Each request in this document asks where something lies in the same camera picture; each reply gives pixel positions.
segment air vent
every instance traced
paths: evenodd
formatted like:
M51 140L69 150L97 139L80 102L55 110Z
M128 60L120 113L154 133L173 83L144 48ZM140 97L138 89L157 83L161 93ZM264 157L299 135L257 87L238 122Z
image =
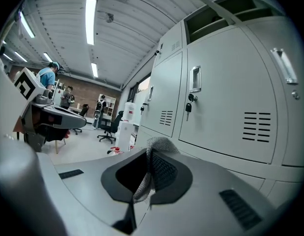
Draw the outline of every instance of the air vent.
M244 230L262 221L259 215L234 190L224 190L220 196Z
M171 126L172 114L173 114L173 111L163 110L161 112L160 124Z
M175 50L176 48L179 48L180 47L180 41L177 41L175 44L173 44L171 46L171 51Z
M243 140L268 143L270 140L271 114L245 112Z

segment sticker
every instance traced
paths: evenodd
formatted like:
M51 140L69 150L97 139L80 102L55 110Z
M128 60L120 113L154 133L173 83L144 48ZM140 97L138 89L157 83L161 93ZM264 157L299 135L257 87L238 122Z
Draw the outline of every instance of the sticker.
M26 73L22 73L18 80L14 83L16 88L20 91L20 93L24 96L26 100L29 99L33 91L35 90L34 84L27 77Z

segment cabinet handle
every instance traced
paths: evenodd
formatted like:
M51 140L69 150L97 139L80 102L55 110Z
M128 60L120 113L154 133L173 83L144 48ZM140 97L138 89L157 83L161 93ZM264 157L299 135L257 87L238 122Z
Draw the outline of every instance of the cabinet handle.
M190 92L201 91L201 66L195 66L190 71Z
M298 84L298 79L295 70L283 49L274 48L271 50L276 62L278 63L281 72L287 84Z
M150 91L148 92L147 101L151 101L152 100L153 89L154 89L154 86L151 86Z

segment fluorescent ceiling light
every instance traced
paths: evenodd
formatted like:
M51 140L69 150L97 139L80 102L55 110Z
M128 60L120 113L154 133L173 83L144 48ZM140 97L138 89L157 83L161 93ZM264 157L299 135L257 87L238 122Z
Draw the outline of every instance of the fluorescent ceiling light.
M17 56L19 56L24 62L27 62L27 60L25 58L23 58L20 54L18 54L17 52L14 52Z
M96 0L86 0L85 28L86 28L86 40L89 45L94 45L95 9L96 9Z
M28 25L28 23L27 23L27 21L26 21L24 15L23 15L23 12L21 12L21 22L22 22L22 24L23 24L25 30L28 32L29 36L30 36L31 38L35 38L34 33L33 33L32 30L30 29L30 27L29 27L29 25Z
M93 75L94 77L98 78L98 74L97 74L97 65L94 63L91 63L92 66L92 70L93 70Z
M7 59L9 59L9 60L13 61L13 59L12 59L12 58L10 58L8 55L3 54L3 56L5 56Z
M44 55L45 55L46 59L47 59L49 62L53 62L52 59L48 56L47 53L44 53Z

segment man in blue shirt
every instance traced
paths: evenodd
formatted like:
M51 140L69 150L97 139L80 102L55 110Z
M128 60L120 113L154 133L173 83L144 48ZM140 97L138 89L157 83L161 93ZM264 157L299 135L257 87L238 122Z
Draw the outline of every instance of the man in blue shirt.
M55 85L55 74L59 71L60 66L58 62L50 62L48 67L41 69L38 74L40 75L40 83L49 90Z

